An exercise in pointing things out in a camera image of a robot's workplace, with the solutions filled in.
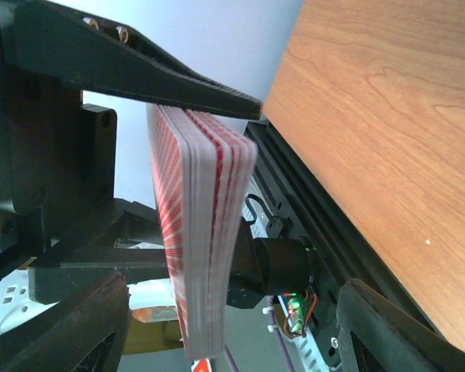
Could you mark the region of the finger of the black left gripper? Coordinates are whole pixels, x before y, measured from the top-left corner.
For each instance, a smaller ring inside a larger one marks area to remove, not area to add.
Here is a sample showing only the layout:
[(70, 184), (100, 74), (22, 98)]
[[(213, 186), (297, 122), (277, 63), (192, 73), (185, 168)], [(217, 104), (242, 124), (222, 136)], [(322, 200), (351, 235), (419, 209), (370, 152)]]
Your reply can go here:
[(262, 102), (206, 78), (142, 33), (48, 1), (1, 1), (5, 62), (70, 88), (238, 119)]

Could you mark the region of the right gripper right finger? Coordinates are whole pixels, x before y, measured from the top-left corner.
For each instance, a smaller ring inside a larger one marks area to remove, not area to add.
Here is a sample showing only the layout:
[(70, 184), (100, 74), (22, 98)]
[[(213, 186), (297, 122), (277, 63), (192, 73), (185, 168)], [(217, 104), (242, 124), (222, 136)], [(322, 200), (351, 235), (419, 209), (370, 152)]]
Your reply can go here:
[(465, 371), (465, 352), (361, 280), (341, 287), (336, 320), (344, 371)]

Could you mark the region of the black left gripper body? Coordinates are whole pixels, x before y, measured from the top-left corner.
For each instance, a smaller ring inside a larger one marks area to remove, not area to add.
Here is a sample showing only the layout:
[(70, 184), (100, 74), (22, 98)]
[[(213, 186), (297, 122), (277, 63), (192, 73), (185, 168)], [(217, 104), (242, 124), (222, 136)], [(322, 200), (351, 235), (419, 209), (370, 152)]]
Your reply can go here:
[(111, 271), (167, 275), (156, 212), (115, 198), (117, 116), (86, 105), (83, 59), (109, 67), (118, 40), (45, 1), (0, 1), (0, 281), (27, 260), (29, 296), (60, 301)]

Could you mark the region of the red playing card deck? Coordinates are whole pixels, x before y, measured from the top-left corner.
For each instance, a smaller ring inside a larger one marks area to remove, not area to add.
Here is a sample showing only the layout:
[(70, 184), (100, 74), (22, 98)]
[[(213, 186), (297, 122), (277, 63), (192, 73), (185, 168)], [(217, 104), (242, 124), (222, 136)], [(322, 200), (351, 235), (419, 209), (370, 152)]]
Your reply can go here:
[(155, 202), (186, 355), (225, 345), (229, 276), (257, 146), (215, 116), (148, 109)]

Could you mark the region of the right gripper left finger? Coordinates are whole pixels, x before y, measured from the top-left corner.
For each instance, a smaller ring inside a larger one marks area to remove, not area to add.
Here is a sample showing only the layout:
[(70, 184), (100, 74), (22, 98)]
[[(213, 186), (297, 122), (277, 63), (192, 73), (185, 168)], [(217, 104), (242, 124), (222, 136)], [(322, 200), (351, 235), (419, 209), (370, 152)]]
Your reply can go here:
[(115, 271), (0, 335), (0, 371), (116, 371), (130, 319)]

